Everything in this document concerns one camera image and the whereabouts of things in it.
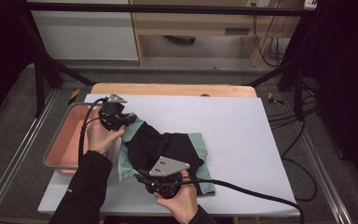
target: person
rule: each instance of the person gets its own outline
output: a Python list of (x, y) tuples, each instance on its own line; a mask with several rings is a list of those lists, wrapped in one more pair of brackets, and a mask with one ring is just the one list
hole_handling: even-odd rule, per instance
[[(116, 132), (107, 131), (98, 119), (98, 107), (90, 113), (87, 128), (89, 150), (84, 155), (76, 173), (49, 224), (92, 224), (99, 223), (100, 208), (103, 205), (107, 179), (112, 170), (112, 159), (115, 142), (125, 133), (125, 126)], [(188, 180), (188, 172), (181, 171), (184, 181)], [(171, 211), (179, 223), (214, 224), (197, 202), (197, 190), (192, 184), (183, 185), (171, 199), (164, 199), (154, 193), (157, 204)]]

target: black sleeve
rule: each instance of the black sleeve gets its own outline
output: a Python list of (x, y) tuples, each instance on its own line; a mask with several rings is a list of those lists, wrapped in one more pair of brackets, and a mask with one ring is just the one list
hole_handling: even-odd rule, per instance
[(199, 206), (199, 210), (189, 224), (217, 224), (217, 222)]
[(88, 151), (49, 224), (99, 223), (112, 166), (100, 153)]

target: white table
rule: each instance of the white table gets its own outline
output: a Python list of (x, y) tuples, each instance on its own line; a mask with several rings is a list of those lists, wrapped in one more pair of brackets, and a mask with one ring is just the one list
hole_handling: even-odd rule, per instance
[[(296, 202), (282, 166), (267, 116), (258, 98), (121, 95), (134, 112), (160, 133), (202, 133), (213, 179)], [(86, 102), (101, 95), (92, 94)], [(53, 175), (38, 211), (53, 213), (71, 176)], [(292, 217), (298, 211), (286, 204), (216, 187), (213, 197), (199, 198), (211, 215), (236, 217)], [(135, 178), (118, 182), (117, 160), (108, 179), (105, 215), (168, 216), (165, 208)]]

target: black cable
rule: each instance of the black cable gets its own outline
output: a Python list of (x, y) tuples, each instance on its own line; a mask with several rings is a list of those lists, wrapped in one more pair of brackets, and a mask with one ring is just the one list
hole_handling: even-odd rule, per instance
[(223, 186), (223, 187), (226, 187), (226, 188), (229, 188), (229, 189), (234, 189), (234, 190), (239, 191), (239, 192), (244, 193), (244, 194), (255, 196), (257, 198), (261, 198), (261, 199), (270, 200), (270, 201), (277, 202), (277, 203), (284, 203), (284, 204), (290, 205), (290, 206), (292, 206), (292, 207), (294, 207), (295, 209), (298, 210), (298, 212), (300, 213), (300, 223), (304, 223), (304, 212), (303, 212), (302, 208), (298, 204), (292, 203), (292, 202), (290, 202), (288, 200), (285, 200), (285, 199), (282, 199), (282, 198), (270, 196), (270, 195), (267, 195), (267, 194), (258, 193), (258, 192), (251, 191), (251, 190), (248, 190), (248, 189), (244, 189), (244, 188), (238, 187), (236, 185), (233, 185), (233, 184), (230, 184), (228, 182), (221, 181), (221, 180), (197, 179), (197, 180), (182, 181), (182, 182), (176, 182), (176, 183), (156, 183), (156, 182), (152, 182), (150, 180), (146, 181), (146, 179), (144, 179), (144, 184), (148, 184), (148, 185), (153, 184), (154, 186), (157, 186), (157, 187), (172, 187), (172, 186), (181, 186), (181, 185), (197, 184), (197, 183), (211, 183), (211, 184), (215, 184), (215, 185), (220, 185), (220, 186)]
[(303, 170), (310, 177), (310, 180), (312, 181), (312, 184), (313, 184), (313, 194), (312, 194), (312, 196), (310, 196), (307, 199), (302, 199), (302, 198), (298, 198), (298, 197), (295, 196), (296, 200), (299, 200), (299, 201), (304, 202), (304, 203), (308, 203), (308, 202), (314, 200), (316, 198), (316, 195), (318, 194), (318, 186), (316, 185), (316, 181), (312, 177), (312, 174), (309, 171), (307, 171), (307, 169), (304, 166), (302, 166), (300, 163), (298, 163), (296, 161), (293, 161), (293, 160), (290, 160), (290, 159), (287, 159), (287, 158), (282, 158), (282, 160), (283, 161), (290, 161), (292, 164), (298, 166), (301, 170)]
[(280, 32), (283, 31), (284, 25), (286, 24), (288, 18), (289, 18), (289, 17), (287, 16), (287, 17), (284, 19), (284, 22), (283, 22), (283, 24), (282, 24), (281, 30), (275, 32), (275, 34), (269, 36), (269, 38), (272, 38), (273, 36), (275, 36), (275, 35), (277, 35), (278, 33), (280, 33)]
[(276, 46), (275, 51), (272, 50), (272, 43), (274, 42), (274, 40), (275, 40), (275, 38), (271, 38), (269, 43), (268, 43), (268, 56), (271, 59), (282, 60), (283, 59), (283, 57), (282, 57), (283, 53), (279, 52), (279, 47), (278, 47), (279, 38), (276, 38), (277, 46)]
[[(315, 110), (315, 111), (311, 111), (311, 112), (309, 112), (309, 113), (306, 113), (306, 114), (304, 114), (304, 118), (305, 118), (306, 116), (308, 116), (308, 115), (310, 115), (310, 114), (313, 114), (313, 113), (316, 113), (316, 112), (318, 112), (318, 110)], [(289, 124), (291, 124), (291, 123), (293, 123), (293, 122), (295, 122), (295, 121), (298, 121), (298, 119), (292, 119), (292, 120), (287, 121), (287, 122), (285, 122), (285, 123), (270, 124), (271, 126), (276, 126), (275, 128), (271, 128), (271, 130), (275, 130), (275, 129), (282, 128), (282, 127), (284, 127), (284, 126), (286, 126), (286, 125), (289, 125)]]
[[(311, 102), (304, 102), (304, 104), (303, 105), (309, 105), (309, 104), (313, 104), (313, 103), (316, 103), (317, 101), (311, 101)], [(282, 113), (279, 113), (279, 114), (273, 114), (273, 115), (267, 115), (267, 118), (272, 118), (272, 117), (278, 117), (278, 116), (281, 116), (281, 115), (284, 115), (284, 114), (287, 114), (287, 113), (290, 113), (290, 112), (293, 112), (294, 111), (294, 109), (290, 109), (290, 110), (287, 110), (287, 111), (284, 111), (284, 112), (282, 112)]]
[[(318, 108), (319, 106), (315, 106), (312, 109), (306, 110), (304, 111), (304, 115), (308, 115), (309, 113), (313, 113), (316, 112), (315, 110)], [(285, 119), (295, 119), (297, 117), (297, 115), (291, 115), (291, 116), (287, 116), (287, 117), (283, 117), (283, 118), (278, 118), (278, 119), (269, 119), (268, 122), (274, 122), (274, 121), (280, 121), (280, 120), (285, 120)]]
[(91, 119), (91, 120), (89, 120), (89, 122), (87, 122), (87, 125), (89, 125), (91, 122), (93, 122), (93, 121), (96, 120), (96, 119)]
[(277, 67), (278, 65), (274, 65), (274, 64), (268, 63), (267, 60), (266, 60), (266, 58), (264, 57), (263, 51), (261, 50), (260, 43), (258, 42), (258, 36), (257, 36), (256, 30), (255, 30), (256, 24), (257, 24), (257, 16), (254, 15), (254, 42), (255, 42), (255, 47), (256, 47), (256, 48), (258, 49), (258, 51), (260, 52), (261, 58), (263, 59), (263, 61), (264, 61), (265, 64), (267, 64), (267, 65), (269, 65), (269, 66), (272, 66), (272, 67)]
[(279, 38), (277, 38), (277, 47), (276, 47), (276, 49), (275, 49), (275, 58), (276, 58), (277, 64), (281, 64), (282, 58), (280, 58), (279, 56), (280, 56), (280, 52), (279, 52)]
[(84, 154), (84, 138), (86, 136), (86, 129), (87, 129), (87, 125), (89, 124), (88, 123), (88, 119), (89, 119), (89, 115), (92, 111), (92, 108), (94, 106), (96, 106), (99, 102), (105, 102), (107, 101), (107, 97), (105, 98), (100, 98), (98, 100), (96, 100), (94, 103), (92, 103), (92, 105), (89, 107), (89, 110), (87, 111), (87, 114), (86, 116), (84, 117), (84, 120), (83, 120), (83, 125), (81, 127), (81, 130), (80, 130), (80, 137), (79, 137), (79, 148), (78, 148), (78, 166), (80, 166), (80, 163), (83, 159), (83, 154)]
[(303, 125), (301, 127), (300, 133), (297, 135), (297, 137), (293, 141), (293, 143), (283, 152), (283, 154), (281, 155), (281, 158), (284, 158), (284, 156), (293, 148), (293, 146), (295, 145), (295, 143), (297, 142), (297, 140), (300, 138), (301, 134), (303, 133), (304, 127), (305, 127), (305, 121), (303, 121)]

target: pink tray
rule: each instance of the pink tray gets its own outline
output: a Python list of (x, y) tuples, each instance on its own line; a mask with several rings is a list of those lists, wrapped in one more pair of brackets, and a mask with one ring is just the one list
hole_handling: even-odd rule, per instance
[[(72, 105), (66, 113), (60, 128), (50, 143), (43, 162), (61, 175), (73, 175), (77, 169), (80, 129), (91, 104)], [(89, 149), (87, 135), (83, 152)]]

